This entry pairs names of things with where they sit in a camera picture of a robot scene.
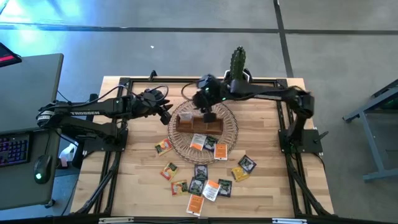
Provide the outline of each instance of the round woven tray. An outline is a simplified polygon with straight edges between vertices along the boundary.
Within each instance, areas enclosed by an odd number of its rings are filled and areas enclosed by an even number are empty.
[[[195,106],[191,101],[186,101],[178,106],[173,112],[172,119],[167,126],[167,135],[174,151],[184,160],[194,164],[210,164],[216,162],[214,153],[206,149],[199,151],[191,149],[193,133],[180,133],[176,130],[177,115],[181,112],[191,112],[193,115],[201,115],[199,110],[194,109]],[[224,104],[219,103],[212,107],[217,118],[223,118],[224,126],[222,135],[206,134],[218,139],[218,144],[227,144],[228,154],[235,147],[238,140],[238,122],[232,111]]]

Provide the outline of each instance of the keyboard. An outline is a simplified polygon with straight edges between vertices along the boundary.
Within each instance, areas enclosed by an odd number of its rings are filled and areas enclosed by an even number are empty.
[[[29,162],[30,134],[0,136],[0,167]]]

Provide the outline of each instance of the wooden table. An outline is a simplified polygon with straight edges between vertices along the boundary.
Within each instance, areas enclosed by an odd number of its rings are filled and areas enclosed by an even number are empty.
[[[104,77],[100,95],[118,85],[119,79],[120,77]],[[287,83],[305,88],[302,78],[288,78]],[[180,94],[184,83],[165,84],[169,86],[167,99],[175,105],[171,109],[172,112],[184,101]],[[140,93],[146,88],[159,85],[160,83],[134,83],[133,91]],[[196,92],[195,87],[185,89],[185,94],[188,96],[193,95],[194,92]],[[115,97],[116,94],[114,91],[107,98]],[[257,163],[257,167],[250,178],[242,182],[233,181],[231,198],[219,196],[216,202],[205,199],[201,215],[204,217],[293,217],[285,157],[280,152],[277,136],[279,120],[276,102],[250,99],[230,102],[227,105],[238,120],[238,142],[229,154],[228,161],[208,165],[208,177],[214,181],[233,180],[230,170],[238,165],[238,161],[245,154]],[[159,121],[159,118],[159,116],[151,116],[129,121],[129,138],[126,150],[121,157],[112,216],[193,216],[185,212],[189,195],[173,197],[170,182],[159,174],[170,161],[180,168],[173,180],[186,179],[189,184],[194,166],[178,157],[174,151],[162,156],[157,155],[155,143],[167,137],[167,127]],[[105,123],[109,122],[109,119],[96,116],[94,121]],[[306,128],[313,128],[312,119],[307,121]],[[103,152],[95,152],[83,161],[71,212],[81,208],[97,187],[103,157]],[[309,189],[324,208],[333,213],[322,163],[312,154],[302,154],[302,160]],[[109,184],[104,191],[101,208],[105,207],[108,187]],[[300,190],[297,193],[300,208],[304,211],[302,193]]]

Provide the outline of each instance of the green cactus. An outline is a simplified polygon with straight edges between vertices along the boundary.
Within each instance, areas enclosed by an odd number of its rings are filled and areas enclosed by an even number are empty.
[[[243,77],[243,69],[244,62],[246,60],[246,52],[244,51],[242,46],[239,46],[231,57],[231,66],[230,66],[230,77],[232,80],[244,80]]]

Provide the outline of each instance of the concrete floor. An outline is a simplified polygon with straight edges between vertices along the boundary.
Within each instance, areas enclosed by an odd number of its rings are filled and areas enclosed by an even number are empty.
[[[398,30],[398,2],[393,0],[279,3],[285,29]],[[35,24],[37,30],[1,26],[18,22]],[[153,69],[159,75],[221,75],[238,45],[246,49],[247,66],[255,77],[286,77],[275,33],[49,31],[40,30],[40,24],[277,29],[272,0],[9,0],[0,15],[0,42],[22,56],[65,54],[59,90],[72,101],[85,101],[99,92],[105,75],[149,75]],[[398,220],[398,178],[363,182],[362,175],[376,166],[362,124],[341,119],[397,78],[397,34],[286,37],[294,77],[303,77],[315,95],[314,122],[320,131],[330,132],[322,140],[323,158],[333,206],[341,217]],[[377,126],[378,119],[373,120]],[[375,135],[386,136],[381,131]],[[53,196],[64,208],[74,182],[57,184],[66,177],[57,178]],[[1,211],[0,220],[46,215],[60,211],[18,208]]]

